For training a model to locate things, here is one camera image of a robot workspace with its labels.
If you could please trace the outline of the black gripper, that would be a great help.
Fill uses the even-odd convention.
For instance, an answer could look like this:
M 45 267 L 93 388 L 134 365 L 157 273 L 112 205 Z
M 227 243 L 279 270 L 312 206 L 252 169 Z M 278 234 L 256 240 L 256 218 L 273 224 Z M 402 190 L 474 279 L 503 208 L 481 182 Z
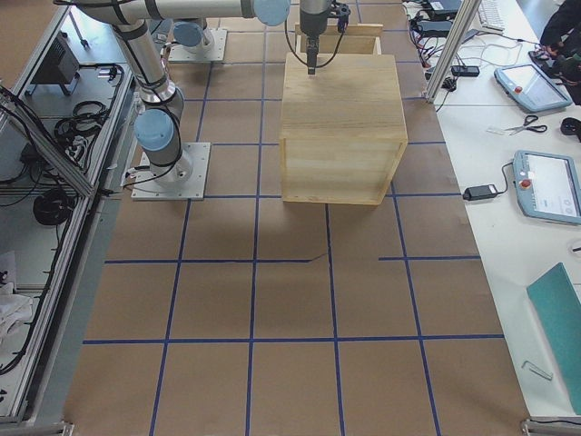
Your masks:
M 327 28 L 330 0 L 300 0 L 300 30 L 309 38 L 318 38 Z M 306 62 L 309 75 L 315 75 L 319 40 L 306 42 Z

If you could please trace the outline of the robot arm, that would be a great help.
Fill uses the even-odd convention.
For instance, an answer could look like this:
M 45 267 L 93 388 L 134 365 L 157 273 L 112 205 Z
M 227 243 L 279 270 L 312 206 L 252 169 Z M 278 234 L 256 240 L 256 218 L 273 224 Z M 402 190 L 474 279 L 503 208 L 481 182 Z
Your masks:
M 214 45 L 212 31 L 204 19 L 174 21 L 172 32 L 174 41 L 192 55 L 206 55 Z
M 144 110 L 134 135 L 149 161 L 148 176 L 134 187 L 150 199 L 200 198 L 205 186 L 210 147 L 181 139 L 183 95 L 166 72 L 148 28 L 149 20 L 172 19 L 195 25 L 194 40 L 207 35 L 206 18 L 256 18 L 268 26 L 287 20 L 288 1 L 76 1 L 81 12 L 109 25 L 138 84 Z

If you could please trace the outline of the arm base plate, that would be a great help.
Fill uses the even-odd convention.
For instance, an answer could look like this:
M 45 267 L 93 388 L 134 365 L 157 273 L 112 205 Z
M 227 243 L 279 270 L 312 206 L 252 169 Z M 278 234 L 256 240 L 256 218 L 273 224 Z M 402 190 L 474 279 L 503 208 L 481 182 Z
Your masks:
M 165 173 L 162 167 L 140 171 L 131 197 L 135 201 L 180 201 L 204 198 L 210 161 L 210 143 L 182 143 L 182 157 Z
M 206 28 L 191 35 L 176 35 L 169 54 L 170 63 L 221 62 L 225 55 L 227 30 Z

